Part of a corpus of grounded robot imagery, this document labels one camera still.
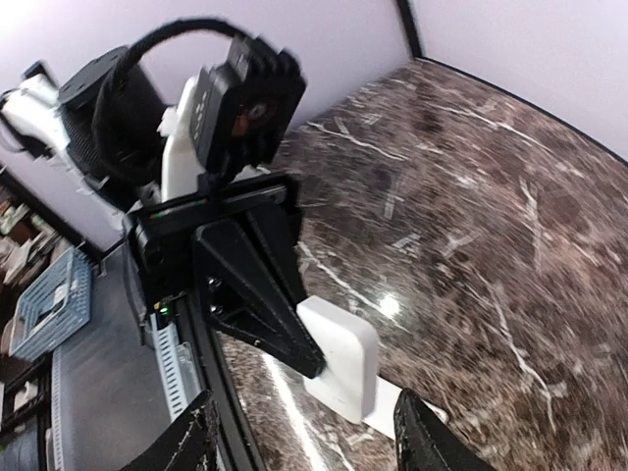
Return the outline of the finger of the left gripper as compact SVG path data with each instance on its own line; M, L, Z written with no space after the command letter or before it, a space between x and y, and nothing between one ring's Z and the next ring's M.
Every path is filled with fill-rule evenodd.
M273 280L295 307L307 294L298 270L288 215L274 203L263 203L246 212L246 221L254 246Z
M254 346L308 379L325 367L324 354L292 307L270 270L239 233L222 246L208 230L193 244L199 307L208 325Z

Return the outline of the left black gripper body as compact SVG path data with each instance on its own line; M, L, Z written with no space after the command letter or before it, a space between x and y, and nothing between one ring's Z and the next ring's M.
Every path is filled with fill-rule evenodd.
M227 245L244 234L253 243L246 212L274 203L288 215L295 245L302 227L298 206L299 182L286 174L268 174L231 183L211 195L207 190L130 212L123 223L146 304L178 295L194 284L193 244L204 230L227 252Z

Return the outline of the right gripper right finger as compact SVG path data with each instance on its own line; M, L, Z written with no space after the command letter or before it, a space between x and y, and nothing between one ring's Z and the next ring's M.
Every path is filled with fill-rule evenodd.
M491 471L411 389L393 411L397 469L401 471Z

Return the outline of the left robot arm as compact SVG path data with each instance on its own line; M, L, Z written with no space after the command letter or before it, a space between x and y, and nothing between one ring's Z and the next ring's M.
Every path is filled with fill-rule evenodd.
M42 64L1 101L33 156L58 157L124 215L146 305L195 294L207 326L319 376L321 347L298 318L298 182L256 175L273 160L305 89L294 58L238 39L168 107L128 47L62 86Z

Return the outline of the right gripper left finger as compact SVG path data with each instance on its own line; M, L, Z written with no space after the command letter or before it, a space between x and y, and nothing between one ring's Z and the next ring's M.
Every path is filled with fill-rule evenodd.
M204 390L145 452L122 470L217 470L218 429L214 395Z

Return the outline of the white battery cover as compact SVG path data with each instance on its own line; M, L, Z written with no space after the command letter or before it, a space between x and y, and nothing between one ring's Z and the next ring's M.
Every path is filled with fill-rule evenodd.
M375 409L379 337L366 320L318 297L297 305L297 315L321 348L325 367L305 390L350 423Z

